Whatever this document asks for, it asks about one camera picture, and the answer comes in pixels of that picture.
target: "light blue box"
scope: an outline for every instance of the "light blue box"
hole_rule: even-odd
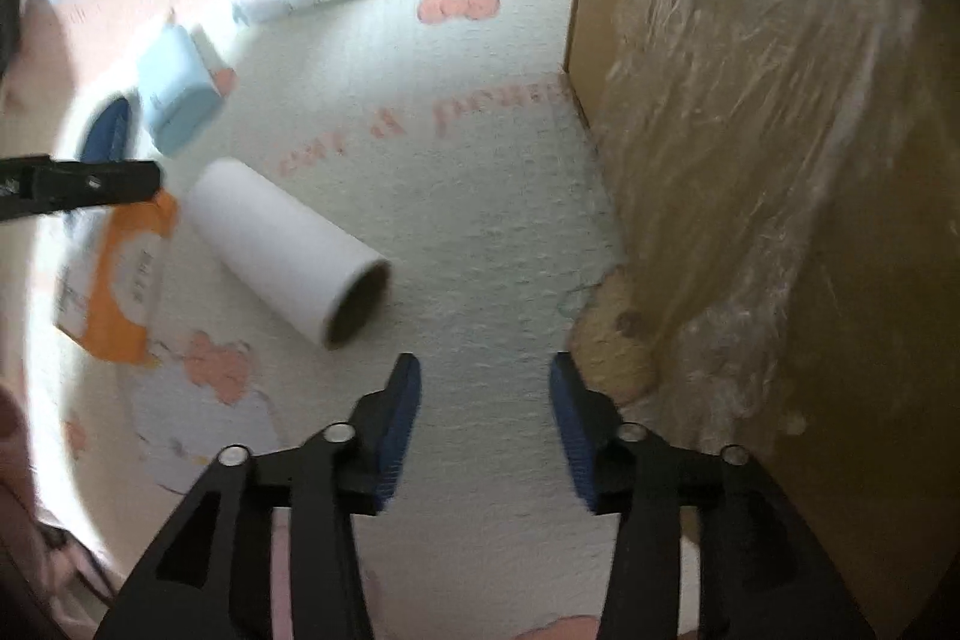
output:
[[[181,25],[165,25],[136,64],[143,121],[157,150],[174,155],[213,118],[223,98]]]

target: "paper towel roll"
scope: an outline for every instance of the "paper towel roll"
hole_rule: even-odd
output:
[[[385,295],[383,256],[235,159],[206,168],[184,215],[237,277],[315,344],[347,342]]]

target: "dark blue object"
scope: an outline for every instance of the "dark blue object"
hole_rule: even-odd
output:
[[[573,396],[579,387],[570,381],[567,362],[571,362],[568,355],[556,357],[550,366],[550,402],[553,405],[553,415],[557,420],[557,429],[560,431],[560,441],[563,442],[563,451],[566,453],[566,463],[573,478],[573,487],[591,511],[597,509],[597,493],[593,483],[593,463],[596,456],[592,444],[587,439],[584,430],[584,421],[580,415]]]
[[[421,400],[421,372],[419,362],[413,356],[401,357],[395,367],[395,403],[387,432],[380,441],[378,467],[380,480],[376,485],[377,508],[382,510],[394,498],[403,457],[407,453],[410,434],[414,429],[416,412]]]
[[[110,102],[86,132],[80,162],[107,164],[126,160],[132,116],[133,109],[126,97]]]

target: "orange wipes package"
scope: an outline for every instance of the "orange wipes package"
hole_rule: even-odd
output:
[[[153,201],[77,214],[56,327],[91,356],[121,363],[146,359],[176,209],[176,199],[160,191]]]

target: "printed cartoon pattern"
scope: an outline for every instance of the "printed cartoon pattern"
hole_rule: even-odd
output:
[[[301,140],[296,146],[285,153],[277,166],[280,177],[289,177],[298,170],[313,167],[320,161],[329,161],[337,157],[352,155],[354,145],[368,145],[380,143],[381,140],[395,140],[407,135],[407,128],[412,127],[416,133],[416,117],[430,116],[432,134],[436,139],[446,139],[450,127],[455,121],[467,119],[469,116],[483,116],[493,114],[504,107],[531,107],[553,106],[569,107],[573,102],[573,90],[568,78],[563,74],[551,74],[536,81],[526,83],[510,82],[503,85],[493,85],[489,88],[462,92],[462,94],[448,95],[438,98],[432,103],[421,107],[408,108],[405,112],[397,107],[380,107],[371,118],[373,121],[368,127],[370,138],[364,135],[356,138],[350,135],[361,124],[353,129],[337,128],[323,132],[311,140]]]
[[[222,97],[226,98],[233,92],[237,83],[237,72],[232,68],[220,68],[218,71],[212,71],[213,86]]]
[[[222,448],[243,443],[253,453],[281,447],[270,400],[256,389],[253,351],[243,342],[216,345],[198,330],[183,356],[161,343],[155,362],[133,377],[131,405],[154,480],[186,493]]]
[[[426,25],[438,25],[454,18],[489,20],[499,11],[500,0],[421,0],[416,18]]]

